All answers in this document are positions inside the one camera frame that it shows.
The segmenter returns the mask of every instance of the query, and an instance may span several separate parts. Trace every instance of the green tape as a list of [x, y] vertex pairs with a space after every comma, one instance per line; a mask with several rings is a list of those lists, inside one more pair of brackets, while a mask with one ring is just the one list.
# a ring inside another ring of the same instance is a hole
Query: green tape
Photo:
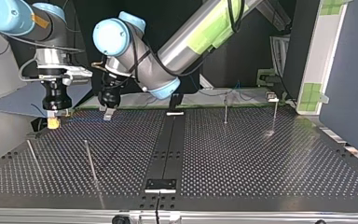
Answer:
[[[231, 0], [235, 21], [240, 16], [241, 0]], [[233, 35], [228, 14], [227, 0], [220, 3], [209, 13], [199, 27], [187, 40], [187, 45], [194, 52], [202, 54], [211, 47], [219, 48]]]
[[321, 15], [338, 15], [342, 5], [344, 5], [344, 0], [324, 0]]
[[320, 83], [305, 83], [298, 110], [315, 112], [321, 98], [321, 89]]

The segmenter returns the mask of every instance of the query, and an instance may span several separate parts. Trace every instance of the black mount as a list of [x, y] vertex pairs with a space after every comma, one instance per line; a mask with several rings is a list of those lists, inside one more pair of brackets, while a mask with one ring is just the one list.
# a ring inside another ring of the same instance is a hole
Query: black mount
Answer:
[[116, 108], [121, 103], [120, 92], [126, 86], [126, 77], [103, 75], [102, 90], [98, 93], [98, 101], [108, 108]]
[[57, 68], [39, 69], [39, 74], [56, 77], [56, 80], [42, 82], [46, 90], [46, 97], [42, 102], [45, 110], [63, 110], [72, 106], [72, 100], [66, 91], [67, 86], [62, 83], [65, 72], [66, 70]]
[[171, 95], [170, 107], [168, 108], [167, 115], [183, 115], [183, 110], [177, 109], [183, 101], [184, 95], [182, 93], [174, 93]]

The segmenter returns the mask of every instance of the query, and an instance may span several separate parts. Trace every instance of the metal rod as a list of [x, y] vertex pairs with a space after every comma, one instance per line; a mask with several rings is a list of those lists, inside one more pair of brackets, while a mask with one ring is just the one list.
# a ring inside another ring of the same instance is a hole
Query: metal rod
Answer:
[[228, 111], [228, 105], [226, 105], [225, 124], [227, 124], [227, 111]]
[[89, 141], [84, 140], [84, 146], [86, 148], [87, 151], [87, 155], [89, 157], [89, 166], [91, 167], [91, 171], [92, 171], [92, 175], [94, 177], [95, 181], [98, 181], [97, 179], [97, 174], [95, 173], [95, 169], [94, 169], [94, 162], [92, 161], [92, 157], [91, 157], [91, 151], [90, 151], [90, 147], [89, 147]]
[[275, 103], [274, 120], [277, 118], [278, 103], [279, 103], [278, 101]]
[[37, 157], [36, 157], [36, 155], [34, 154], [34, 148], [33, 148], [33, 146], [32, 146], [31, 141], [30, 141], [30, 140], [27, 140], [27, 143], [28, 143], [28, 148], [31, 150], [32, 157], [34, 158], [34, 160], [37, 161]]
[[227, 95], [225, 98], [225, 124], [227, 124], [227, 113], [228, 113], [228, 105], [227, 105]]

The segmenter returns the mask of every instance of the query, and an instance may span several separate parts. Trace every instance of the white cable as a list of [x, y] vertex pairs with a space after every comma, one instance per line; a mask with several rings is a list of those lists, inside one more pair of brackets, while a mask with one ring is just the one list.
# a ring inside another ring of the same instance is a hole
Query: white cable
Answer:
[[29, 60], [28, 62], [24, 63], [21, 67], [20, 67], [20, 70], [19, 70], [19, 78], [21, 81], [24, 81], [24, 82], [28, 82], [28, 81], [41, 81], [42, 79], [40, 78], [25, 78], [22, 76], [22, 71], [24, 70], [24, 68], [26, 66], [28, 66], [30, 63], [32, 62], [35, 62], [36, 61], [36, 54], [34, 55], [34, 57]]
[[12, 39], [15, 39], [15, 40], [17, 40], [17, 41], [20, 41], [20, 42], [22, 42], [22, 43], [29, 44], [29, 45], [35, 45], [35, 46], [42, 47], [42, 48], [62, 49], [62, 50], [70, 50], [70, 51], [84, 52], [83, 49], [71, 49], [71, 48], [64, 48], [64, 47], [49, 46], [49, 45], [44, 45], [44, 44], [39, 44], [39, 43], [31, 42], [31, 41], [28, 41], [28, 40], [24, 40], [24, 39], [21, 39], [21, 38], [18, 38], [18, 37], [16, 37], [16, 36], [12, 36], [12, 35], [7, 35], [7, 36], [10, 37], [10, 38], [12, 38]]

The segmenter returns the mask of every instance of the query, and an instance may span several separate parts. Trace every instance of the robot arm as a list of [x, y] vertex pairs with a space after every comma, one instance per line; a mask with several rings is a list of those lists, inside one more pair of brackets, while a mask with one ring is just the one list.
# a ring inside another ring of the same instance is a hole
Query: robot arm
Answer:
[[74, 49], [67, 48], [66, 32], [65, 15], [59, 7], [46, 3], [30, 6], [23, 0], [0, 0], [0, 34], [29, 39], [37, 46], [31, 61], [37, 62], [39, 74], [36, 78], [22, 80], [40, 81], [45, 87], [46, 97], [42, 104], [48, 111], [50, 129], [59, 127], [59, 111], [72, 106], [67, 86], [74, 79], [92, 76], [86, 69], [72, 66], [69, 53]]
[[134, 77], [143, 91], [159, 99], [171, 96], [180, 85], [178, 77], [204, 52], [225, 43], [236, 32], [233, 21], [240, 21], [262, 1], [207, 1], [156, 55], [143, 41], [146, 23], [142, 19], [121, 12], [118, 19], [99, 22], [93, 39], [107, 56], [104, 70], [109, 73], [100, 103], [116, 107], [119, 89], [128, 77]]

